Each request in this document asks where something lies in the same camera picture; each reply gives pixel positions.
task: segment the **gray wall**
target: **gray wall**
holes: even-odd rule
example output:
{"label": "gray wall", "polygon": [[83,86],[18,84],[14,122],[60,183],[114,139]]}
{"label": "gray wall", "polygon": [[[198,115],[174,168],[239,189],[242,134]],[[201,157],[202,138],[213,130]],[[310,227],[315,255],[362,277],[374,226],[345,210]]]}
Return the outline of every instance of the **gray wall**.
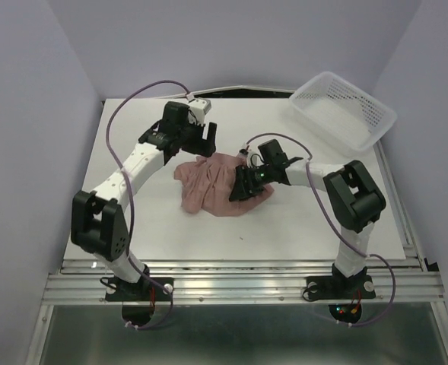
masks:
{"label": "gray wall", "polygon": [[298,87],[325,70],[372,91],[420,4],[48,1],[103,97],[122,97],[161,78],[178,79],[194,90],[232,84]]}
{"label": "gray wall", "polygon": [[399,115],[384,145],[448,307],[448,0],[424,0],[373,93]]}
{"label": "gray wall", "polygon": [[24,363],[100,101],[44,0],[0,2],[0,364]]}

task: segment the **crumpled fabric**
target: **crumpled fabric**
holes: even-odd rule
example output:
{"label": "crumpled fabric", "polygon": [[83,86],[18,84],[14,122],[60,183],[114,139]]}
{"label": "crumpled fabric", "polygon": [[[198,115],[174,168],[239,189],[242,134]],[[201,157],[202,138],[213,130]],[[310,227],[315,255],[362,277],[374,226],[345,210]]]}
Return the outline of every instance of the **crumpled fabric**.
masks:
{"label": "crumpled fabric", "polygon": [[243,202],[229,202],[236,179],[235,168],[245,165],[240,157],[215,153],[211,157],[198,156],[195,162],[180,164],[174,179],[183,184],[181,206],[196,214],[203,209],[216,217],[238,217],[265,201],[274,192],[267,185],[261,195]]}

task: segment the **tabletop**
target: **tabletop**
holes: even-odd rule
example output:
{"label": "tabletop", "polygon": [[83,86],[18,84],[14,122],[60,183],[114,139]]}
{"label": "tabletop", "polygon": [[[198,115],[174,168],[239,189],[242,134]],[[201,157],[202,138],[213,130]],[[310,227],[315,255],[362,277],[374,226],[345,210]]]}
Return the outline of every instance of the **tabletop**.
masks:
{"label": "tabletop", "polygon": [[[108,119],[120,99],[105,103],[83,189],[90,191],[103,182],[116,164],[105,145]],[[111,129],[111,143],[125,160],[138,138],[159,120],[168,99],[137,99],[119,112]],[[218,124],[217,151],[235,155],[242,144],[263,132],[278,132],[304,143],[313,161],[347,163],[344,157],[309,132],[287,100],[213,99],[206,122]],[[255,141],[253,148],[272,138]],[[280,140],[288,157],[305,157],[293,143]],[[370,237],[369,253],[386,259],[404,259],[403,235],[398,229],[385,179],[374,150],[358,157],[376,181],[388,202]],[[180,152],[155,173],[135,197],[135,232],[131,250],[140,260],[328,260],[338,251],[338,238],[326,223],[310,189],[273,184],[272,197],[241,217],[214,217],[200,211],[187,214],[181,208],[181,183],[173,178],[175,168],[195,156]],[[326,193],[320,196],[333,217]],[[129,210],[126,210],[129,221]],[[68,243],[65,259],[93,256]]]}

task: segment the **purple cable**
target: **purple cable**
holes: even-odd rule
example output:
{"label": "purple cable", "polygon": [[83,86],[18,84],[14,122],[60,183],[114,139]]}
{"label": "purple cable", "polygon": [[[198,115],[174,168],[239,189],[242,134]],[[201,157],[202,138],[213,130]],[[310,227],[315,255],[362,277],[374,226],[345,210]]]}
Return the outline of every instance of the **purple cable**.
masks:
{"label": "purple cable", "polygon": [[350,244],[340,234],[340,232],[337,230],[337,228],[335,227],[335,225],[332,222],[332,219],[330,218],[329,214],[327,213],[327,210],[325,209],[325,206],[323,205],[322,199],[320,199],[320,197],[318,195],[318,191],[316,190],[315,184],[313,184],[312,173],[310,171],[310,162],[311,162],[311,160],[313,158],[313,155],[312,155],[311,151],[304,144],[302,144],[301,142],[297,141],[296,139],[294,139],[292,137],[289,137],[287,135],[283,135],[281,133],[273,133],[273,132],[262,133],[260,135],[256,135],[256,136],[252,137],[250,140],[248,140],[247,144],[251,143],[252,141],[256,140],[257,138],[261,138],[261,137],[265,137],[265,136],[275,136],[275,137],[285,138],[285,139],[287,139],[289,141],[292,141],[295,144],[298,144],[300,147],[302,147],[308,153],[308,159],[307,159],[307,163],[305,164],[305,168],[307,169],[307,178],[308,178],[308,181],[310,182],[310,188],[312,189],[312,192],[315,195],[315,199],[316,199],[316,202],[318,203],[318,206],[320,207],[320,210],[322,211],[322,213],[323,213],[327,223],[332,228],[332,230],[335,233],[335,235],[349,249],[351,249],[352,251],[357,253],[359,256],[364,257],[364,258],[366,258],[366,257],[376,257],[379,260],[381,260],[384,263],[384,265],[388,268],[389,272],[391,273],[392,292],[391,292],[391,297],[389,298],[389,302],[388,302],[386,308],[384,309],[384,311],[382,311],[379,315],[375,316],[374,318],[369,319],[369,320],[367,320],[365,322],[361,322],[361,323],[351,324],[351,323],[339,322],[339,323],[344,323],[345,325],[349,325],[351,327],[364,327],[365,325],[370,325],[372,323],[375,323],[376,321],[378,321],[379,319],[384,317],[391,310],[392,302],[394,301],[394,298],[396,296],[396,276],[394,275],[394,271],[392,270],[391,265],[381,255],[377,255],[376,253],[371,253],[370,255],[368,255],[365,252],[360,251],[357,247],[355,247],[352,244]]}
{"label": "purple cable", "polygon": [[[112,155],[113,159],[117,163],[117,166],[120,168],[120,172],[122,173],[122,176],[124,177],[124,181],[126,182],[126,186],[127,186],[127,193],[129,196],[129,207],[130,207],[129,242],[131,242],[132,234],[134,232],[134,217],[135,217],[134,194],[132,193],[131,181],[129,180],[127,173],[124,171],[124,165],[123,165],[122,161],[117,157],[116,152],[113,150],[112,146],[110,145],[110,127],[112,126],[112,123],[113,123],[114,118],[116,117],[117,113],[122,109],[123,106],[125,106],[127,104],[128,101],[130,101],[133,97],[137,96],[138,94],[142,93],[143,91],[146,91],[147,89],[149,89],[153,86],[159,85],[159,84],[175,84],[175,85],[182,87],[187,94],[190,94],[190,90],[188,90],[188,88],[185,85],[183,85],[182,83],[180,83],[178,81],[161,80],[161,81],[156,81],[156,82],[153,82],[152,84],[146,85],[146,86],[140,88],[139,90],[135,91],[131,95],[129,95],[124,101],[122,101],[119,104],[119,106],[116,108],[116,110],[114,110],[114,113],[112,113],[112,115],[110,116],[109,122],[107,123],[106,131],[105,131],[105,143],[107,145],[107,148],[109,149],[110,154]],[[141,327],[135,327],[134,325],[131,324],[131,327],[138,329],[138,330],[152,329],[152,328],[160,325],[161,323],[163,323],[166,320],[166,318],[170,315],[171,310],[173,308],[173,295],[163,285],[161,285],[157,281],[155,281],[152,278],[150,278],[149,276],[147,276],[144,272],[139,270],[137,265],[131,260],[131,258],[129,256],[129,245],[127,245],[126,254],[128,256],[129,263],[138,272],[138,274],[140,274],[145,280],[149,281],[154,286],[159,287],[164,293],[166,293],[167,295],[170,296],[170,308],[168,309],[166,314],[163,316],[163,318],[161,318],[158,322],[156,322],[154,324],[143,325]]]}

